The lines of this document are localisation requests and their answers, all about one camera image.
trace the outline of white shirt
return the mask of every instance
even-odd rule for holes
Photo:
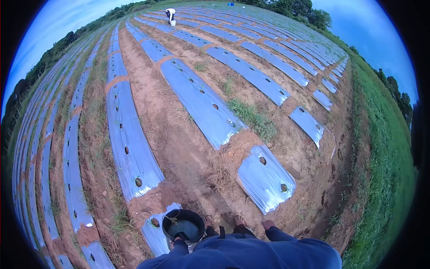
[[[176,11],[174,9],[166,9],[166,12],[169,11],[170,12],[170,18],[169,20],[172,20],[172,15],[176,13]]]

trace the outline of strap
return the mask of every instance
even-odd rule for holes
[[[223,226],[219,226],[219,232],[220,232],[220,235],[218,239],[225,239],[225,230]]]

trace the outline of sky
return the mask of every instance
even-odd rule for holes
[[[1,118],[15,85],[35,66],[42,55],[68,32],[76,31],[117,6],[141,0],[49,0],[25,34],[16,52],[4,93]]]
[[[312,0],[312,8],[323,9],[332,17],[330,31],[386,77],[393,76],[401,93],[407,93],[411,105],[418,100],[417,84],[411,60],[388,16],[375,0]]]
[[[68,32],[76,31],[109,10],[139,0],[49,0],[28,29],[15,55],[4,95],[1,117],[17,82],[43,53]],[[313,8],[324,9],[332,17],[332,29],[374,68],[393,76],[400,92],[411,103],[418,99],[415,74],[407,51],[393,24],[375,0],[313,0]]]

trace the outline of treeline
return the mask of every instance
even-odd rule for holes
[[[99,29],[107,22],[123,17],[125,14],[136,12],[154,5],[158,1],[147,0],[138,3],[130,3],[121,7],[116,7],[107,12],[104,16],[76,30],[69,32],[67,35],[52,45],[52,48],[47,50],[39,62],[26,74],[25,78],[20,79],[15,85],[13,93],[6,103],[5,115],[1,122],[1,153],[7,150],[7,143],[12,135],[13,128],[19,118],[21,102],[25,95],[30,92],[30,88],[34,85],[37,79],[42,76],[45,70],[49,70],[55,63],[65,54],[67,47],[78,40],[81,36]]]
[[[364,61],[366,61],[358,52],[357,48],[354,46],[349,47],[355,54],[361,57]],[[372,68],[372,70],[375,72],[375,74],[378,76],[378,78],[382,81],[382,83],[386,86],[386,88],[390,91],[391,96],[396,101],[398,107],[400,108],[400,111],[402,112],[403,117],[405,118],[406,124],[408,127],[411,126],[412,123],[412,116],[414,113],[414,109],[412,108],[410,102],[411,99],[409,98],[409,95],[407,93],[401,93],[399,92],[399,86],[397,85],[397,81],[394,77],[386,77],[384,72],[381,68],[379,68],[379,71]]]
[[[239,0],[290,17],[316,30],[326,31],[332,26],[332,18],[322,9],[313,9],[311,0]]]

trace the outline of black bucket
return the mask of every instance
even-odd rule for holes
[[[163,232],[171,241],[180,237],[187,244],[198,242],[205,233],[205,223],[195,212],[173,209],[163,217]]]

